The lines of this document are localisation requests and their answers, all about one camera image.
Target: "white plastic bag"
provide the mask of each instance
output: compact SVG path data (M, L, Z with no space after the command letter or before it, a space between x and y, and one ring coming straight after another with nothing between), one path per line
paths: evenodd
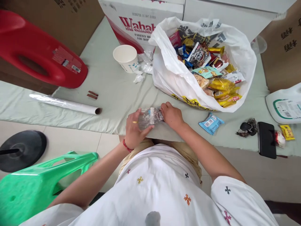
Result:
M238 66L246 80L238 84L240 86L238 94L242 95L242 98L236 104L228 108L221 107L213 97L204 93L194 76L178 60L168 37L175 33L180 26L187 34L197 32L204 37L218 34L211 41L209 47L225 46L231 63ZM203 110L235 112L244 103L254 77L257 58L246 35L236 28L221 24L218 19L211 21L200 19L198 22L192 23L170 17L156 26L149 43L159 46L161 50L158 51L156 48L154 54L153 80L154 85L163 92Z

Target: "table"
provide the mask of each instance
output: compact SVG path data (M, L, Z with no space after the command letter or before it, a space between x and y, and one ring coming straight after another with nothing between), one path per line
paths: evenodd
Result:
M60 87L53 94L54 97L101 107L103 111L100 115L88 115L36 102L29 94L37 92L0 82L0 120L124 135L126 118L130 113L139 107L159 107L161 103L169 101L182 110L185 122L215 146L258 151L257 136L242 138L235 134L241 123L249 118L273 124L278 128L265 104L265 96L269 91L259 55L254 80L245 103L234 113L214 112L225 124L212 136L198 125L208 116L207 111L190 107L163 93L153 85L151 75L146 75L143 83L134 84L135 75L126 73L113 59L112 52L118 45L107 19L104 18L80 56L89 68L84 83L76 89ZM89 90L99 94L97 100L86 96ZM285 149L277 148L278 155L301 156L298 148L301 145L301 124L291 125L291 128L296 140L287 142ZM148 137L182 141L165 123L157 124Z

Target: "mobile phone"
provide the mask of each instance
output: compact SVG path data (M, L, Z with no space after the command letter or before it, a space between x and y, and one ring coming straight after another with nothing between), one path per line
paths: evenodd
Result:
M276 159L275 128L273 125L258 122L259 154L271 159Z

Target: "paper cup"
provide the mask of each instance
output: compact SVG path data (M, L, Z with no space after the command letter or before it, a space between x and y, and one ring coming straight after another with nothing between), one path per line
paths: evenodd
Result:
M121 45L113 51L114 59L127 73L134 73L138 66L137 50L133 46Z

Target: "white plastic jug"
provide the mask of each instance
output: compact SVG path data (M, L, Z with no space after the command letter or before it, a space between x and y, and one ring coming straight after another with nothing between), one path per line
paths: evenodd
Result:
M301 123L301 83L267 95L266 103L279 124Z

